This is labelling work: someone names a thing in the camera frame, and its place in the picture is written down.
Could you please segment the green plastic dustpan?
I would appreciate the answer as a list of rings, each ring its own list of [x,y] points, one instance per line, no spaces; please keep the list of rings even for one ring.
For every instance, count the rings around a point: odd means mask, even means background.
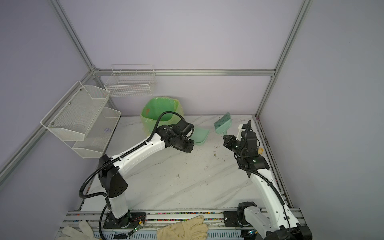
[[[201,146],[206,142],[209,136],[209,133],[210,133],[209,129],[195,127],[194,133],[192,134],[190,139],[194,141],[194,145]]]

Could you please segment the green hand brush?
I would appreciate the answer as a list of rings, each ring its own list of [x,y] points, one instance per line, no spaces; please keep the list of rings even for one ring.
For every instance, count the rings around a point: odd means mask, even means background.
[[[230,113],[226,113],[223,115],[220,119],[218,119],[216,122],[214,122],[215,132],[218,135],[227,135],[228,129],[232,125],[232,118]]]

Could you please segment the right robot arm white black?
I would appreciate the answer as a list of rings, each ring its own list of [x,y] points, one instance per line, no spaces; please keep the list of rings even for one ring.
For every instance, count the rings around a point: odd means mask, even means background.
[[[313,234],[294,216],[278,190],[268,161],[259,154],[260,141],[252,122],[239,126],[237,136],[224,135],[224,147],[234,153],[238,168],[256,185],[265,205],[265,216],[254,202],[240,203],[237,219],[241,226],[251,225],[263,240],[311,240]]]

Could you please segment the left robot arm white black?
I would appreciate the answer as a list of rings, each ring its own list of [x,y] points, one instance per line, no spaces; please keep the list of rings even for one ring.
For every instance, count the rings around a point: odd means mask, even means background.
[[[112,158],[104,155],[99,159],[99,166],[105,168],[98,173],[98,179],[107,194],[107,207],[116,220],[129,218],[128,183],[124,177],[136,165],[166,148],[190,153],[194,147],[190,137],[193,132],[194,125],[181,119],[175,125],[154,128],[154,133],[147,140],[120,155]]]

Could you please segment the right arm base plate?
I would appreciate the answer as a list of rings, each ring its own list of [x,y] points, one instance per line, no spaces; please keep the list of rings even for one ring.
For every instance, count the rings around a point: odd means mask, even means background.
[[[236,211],[224,211],[224,225],[225,227],[238,227],[238,228],[252,228],[250,223],[242,222]]]

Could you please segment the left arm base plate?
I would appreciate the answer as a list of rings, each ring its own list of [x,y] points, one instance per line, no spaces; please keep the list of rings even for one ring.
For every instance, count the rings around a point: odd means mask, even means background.
[[[131,213],[128,212],[122,218],[117,219],[111,211],[107,213],[104,223],[104,229],[133,229],[139,225],[139,222],[144,222],[147,214],[144,212]]]

